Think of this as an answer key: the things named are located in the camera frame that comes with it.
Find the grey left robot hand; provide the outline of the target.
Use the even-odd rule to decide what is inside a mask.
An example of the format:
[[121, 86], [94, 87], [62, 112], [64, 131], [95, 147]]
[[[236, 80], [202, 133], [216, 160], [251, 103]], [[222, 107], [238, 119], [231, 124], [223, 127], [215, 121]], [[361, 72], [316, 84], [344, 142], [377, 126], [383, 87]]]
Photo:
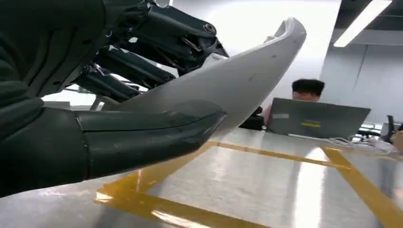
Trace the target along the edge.
[[193, 101], [160, 114], [72, 111], [41, 97], [77, 76], [144, 0], [0, 3], [0, 195], [137, 170], [197, 151], [226, 119]]

